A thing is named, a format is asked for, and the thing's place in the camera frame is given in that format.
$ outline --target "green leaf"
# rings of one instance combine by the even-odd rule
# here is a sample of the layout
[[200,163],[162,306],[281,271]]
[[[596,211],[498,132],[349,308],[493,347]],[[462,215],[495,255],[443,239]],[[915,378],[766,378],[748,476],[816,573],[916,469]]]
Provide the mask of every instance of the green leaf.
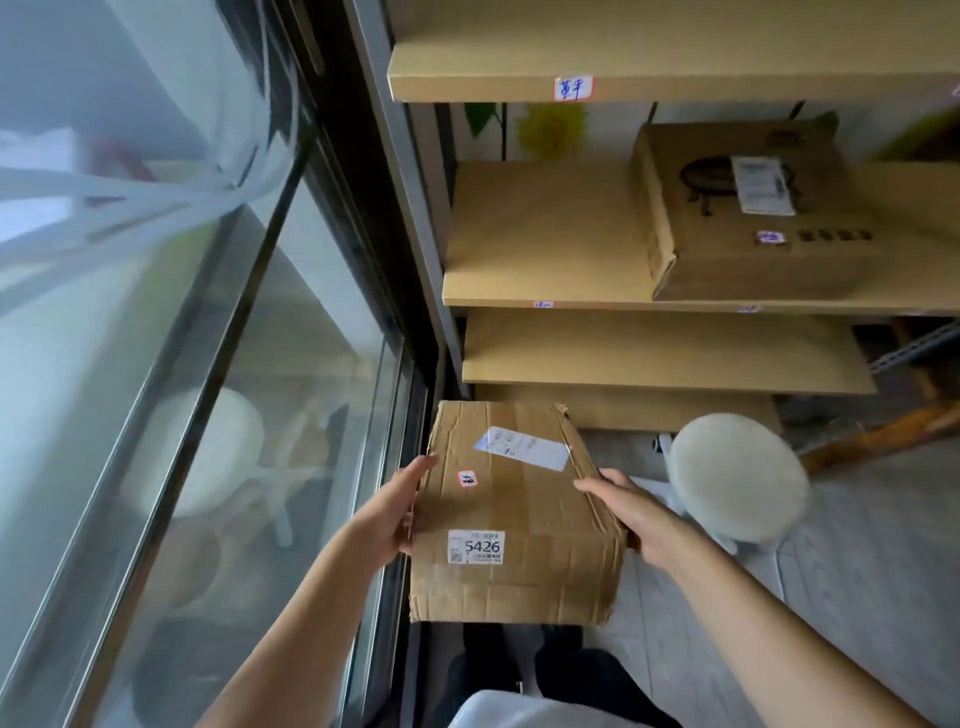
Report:
[[468,103],[464,104],[464,111],[467,113],[467,121],[470,124],[470,132],[473,138],[476,138],[487,126],[496,112],[496,104],[491,102]]

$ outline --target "sticker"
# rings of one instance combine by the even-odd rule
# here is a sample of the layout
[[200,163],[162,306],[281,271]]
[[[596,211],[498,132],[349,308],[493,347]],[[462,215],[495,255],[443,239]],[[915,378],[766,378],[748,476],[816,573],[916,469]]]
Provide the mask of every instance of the sticker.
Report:
[[553,80],[554,101],[586,101],[592,95],[592,76],[561,76]]
[[473,448],[558,473],[566,467],[566,458],[569,456],[569,450],[564,443],[524,435],[503,427],[488,429]]
[[477,473],[474,471],[457,471],[457,477],[460,478],[460,484],[464,488],[472,488],[477,484]]
[[786,235],[780,231],[756,231],[754,239],[761,245],[783,245]]
[[448,564],[502,564],[504,531],[446,532],[446,562]]
[[796,215],[776,157],[730,157],[736,196],[747,215]]

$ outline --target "hand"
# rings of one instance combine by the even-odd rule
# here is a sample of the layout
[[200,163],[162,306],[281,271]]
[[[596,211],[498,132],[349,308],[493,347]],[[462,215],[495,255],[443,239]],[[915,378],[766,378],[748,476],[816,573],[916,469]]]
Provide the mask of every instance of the hand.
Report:
[[578,491],[592,493],[603,500],[640,539],[640,552],[648,564],[667,569],[678,535],[693,529],[658,500],[637,488],[629,477],[611,468],[601,468],[606,480],[574,480]]
[[350,520],[349,525],[360,531],[364,545],[372,550],[378,569],[393,561],[399,551],[409,553],[408,530],[417,486],[423,475],[438,462],[436,455],[416,458],[406,468],[397,471]]

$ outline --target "shelving unit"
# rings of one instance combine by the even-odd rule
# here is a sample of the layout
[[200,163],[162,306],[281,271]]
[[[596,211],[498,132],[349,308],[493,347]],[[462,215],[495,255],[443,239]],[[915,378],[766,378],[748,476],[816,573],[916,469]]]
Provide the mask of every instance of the shelving unit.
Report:
[[570,419],[587,429],[676,432],[710,412],[733,412],[782,431],[770,395],[740,392],[694,392],[639,387],[562,386],[549,384],[477,384],[480,401],[562,402]]
[[[590,102],[946,98],[956,27],[949,0],[411,0],[389,81],[412,103],[552,102],[577,76]],[[778,429],[773,394],[873,393],[845,315],[960,315],[960,166],[852,177],[885,234],[850,295],[655,302],[627,159],[461,163],[443,299],[468,307],[464,381],[565,402],[581,427],[650,430],[712,411]]]
[[592,74],[593,100],[868,98],[949,92],[951,0],[411,0],[390,63],[405,102],[553,101]]
[[[873,162],[853,170],[860,194],[905,225],[877,243],[876,269],[834,301],[652,300],[650,242],[626,161],[465,162],[457,172],[444,303],[466,306],[769,313],[960,314],[960,165]],[[575,209],[575,214],[558,210]]]
[[871,394],[840,318],[472,309],[464,380],[659,389]]

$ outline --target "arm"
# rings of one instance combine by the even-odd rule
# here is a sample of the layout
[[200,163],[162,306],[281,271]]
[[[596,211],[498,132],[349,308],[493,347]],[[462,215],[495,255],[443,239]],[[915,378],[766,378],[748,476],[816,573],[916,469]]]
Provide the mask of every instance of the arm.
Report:
[[417,485],[436,462],[418,457],[336,533],[198,728],[326,725],[367,591],[405,546]]
[[677,582],[697,619],[770,728],[932,728],[827,642],[691,524],[626,475],[577,480],[640,539],[643,558]]

